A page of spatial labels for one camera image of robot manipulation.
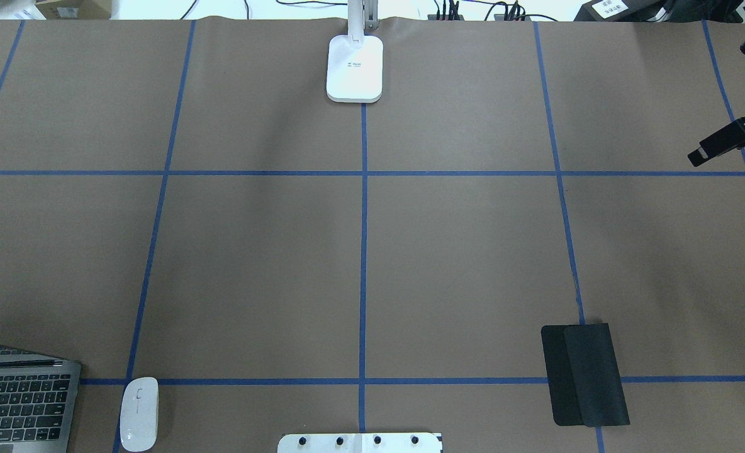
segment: black cable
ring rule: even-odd
[[[305,5],[306,3],[318,3],[327,6],[347,6],[347,3],[322,2],[321,0],[304,0],[303,2],[281,2],[281,0],[275,0],[275,2],[286,6]]]
[[[521,20],[524,17],[545,17],[545,18],[548,18],[549,20],[553,20],[554,22],[559,22],[559,20],[557,20],[556,18],[548,17],[545,14],[523,14],[523,15],[519,15],[515,17],[513,20]]]
[[[507,5],[505,2],[496,2],[496,3],[488,3],[490,5],[490,9],[487,10],[487,14],[485,14],[485,21],[490,18],[490,13],[493,12],[493,8],[496,8],[496,6],[504,6],[504,15],[507,15],[507,9],[510,8],[510,5]]]
[[[179,19],[180,20],[183,20],[183,18],[187,17],[188,16],[188,13],[191,12],[191,9],[194,9],[194,6],[196,6],[196,4],[198,2],[199,2],[199,0],[194,0],[194,2],[191,3],[191,6],[188,8],[188,11],[185,11],[185,14],[183,14],[182,17],[180,17]]]

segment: silver laptop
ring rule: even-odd
[[[0,345],[0,453],[67,451],[82,366]]]

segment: white label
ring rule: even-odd
[[[57,14],[61,18],[78,18],[79,8],[57,8]]]
[[[603,2],[594,3],[592,6],[602,18],[608,18],[629,9],[622,0],[603,0]]]

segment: white lamp base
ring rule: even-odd
[[[336,103],[375,103],[381,98],[384,43],[364,36],[361,43],[349,35],[330,40],[327,54],[327,97]]]

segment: keyboard key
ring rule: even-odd
[[[45,415],[62,415],[65,413],[65,405],[45,405]]]
[[[0,442],[9,442],[12,440],[12,430],[0,430]]]
[[[61,415],[45,415],[36,418],[36,427],[38,428],[54,428],[62,426]]]
[[[70,381],[54,381],[52,390],[68,390],[68,387],[70,387]]]

